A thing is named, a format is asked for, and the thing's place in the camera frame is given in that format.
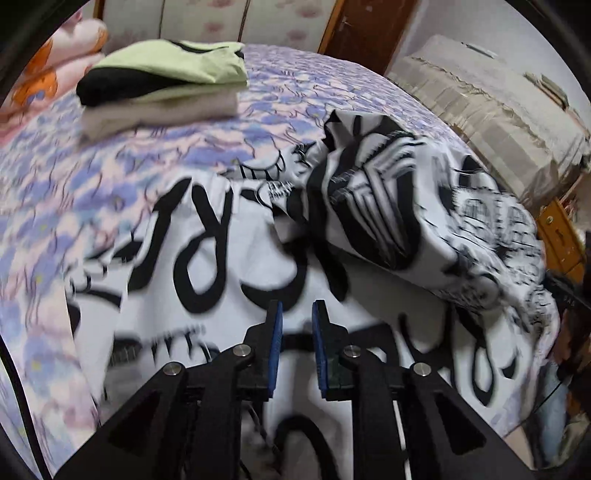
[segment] pink blanket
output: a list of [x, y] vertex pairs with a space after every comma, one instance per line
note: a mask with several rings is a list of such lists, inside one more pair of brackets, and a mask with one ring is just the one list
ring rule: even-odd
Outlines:
[[74, 88], [104, 55], [105, 24], [81, 20], [77, 12], [51, 36], [29, 61], [0, 105], [0, 145], [8, 142], [34, 116]]
[[0, 113], [0, 146], [19, 133], [54, 100], [74, 88], [85, 73], [104, 57], [102, 53], [95, 53], [64, 62], [13, 88], [9, 94], [12, 101], [22, 102], [24, 107], [12, 113]]

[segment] green folded shirt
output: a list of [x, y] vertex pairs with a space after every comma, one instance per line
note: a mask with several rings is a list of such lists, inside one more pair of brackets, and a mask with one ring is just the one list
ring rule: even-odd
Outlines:
[[204, 95], [248, 87], [242, 43], [147, 40], [97, 63], [79, 82], [82, 105]]

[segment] screw head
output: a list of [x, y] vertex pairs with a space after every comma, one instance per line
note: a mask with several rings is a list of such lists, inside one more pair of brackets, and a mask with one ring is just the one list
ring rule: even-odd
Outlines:
[[420, 375], [421, 377], [426, 377], [427, 375], [431, 374], [431, 367], [422, 362], [414, 364], [413, 370], [417, 375]]
[[232, 349], [232, 353], [236, 356], [248, 356], [252, 352], [252, 348], [250, 348], [247, 344], [241, 343], [240, 345], [236, 345]]
[[361, 356], [361, 348], [357, 345], [347, 345], [343, 348], [343, 353], [350, 358], [357, 358]]
[[162, 371], [165, 375], [168, 375], [169, 377], [174, 377], [175, 375], [178, 375], [182, 369], [182, 364], [178, 362], [169, 362], [163, 366]]

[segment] blue gripper pad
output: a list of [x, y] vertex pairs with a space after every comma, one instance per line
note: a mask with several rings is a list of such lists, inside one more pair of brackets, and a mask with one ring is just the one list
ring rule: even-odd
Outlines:
[[273, 398], [273, 392], [277, 386], [277, 369], [279, 368], [279, 354], [281, 353], [281, 338], [283, 336], [283, 304], [277, 303], [275, 314], [275, 326], [271, 338], [271, 351], [269, 352], [269, 398]]
[[316, 373], [318, 374], [318, 388], [322, 398], [326, 398], [326, 392], [329, 389], [328, 366], [326, 362], [326, 352], [320, 332], [320, 320], [318, 318], [318, 307], [316, 302], [312, 305], [312, 340], [314, 342], [314, 354], [316, 355]]

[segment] purple floral pattern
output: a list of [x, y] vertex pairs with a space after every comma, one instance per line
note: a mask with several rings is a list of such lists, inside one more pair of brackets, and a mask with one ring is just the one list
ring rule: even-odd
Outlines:
[[[179, 169], [223, 169], [315, 141], [334, 108], [383, 112], [418, 134], [465, 144], [387, 79], [350, 62], [247, 46], [240, 116], [80, 139], [74, 92], [0, 150], [0, 334], [23, 381], [50, 470], [92, 434], [96, 410], [74, 348], [62, 273], [151, 211]], [[0, 421], [32, 468], [22, 420], [0, 368]]]

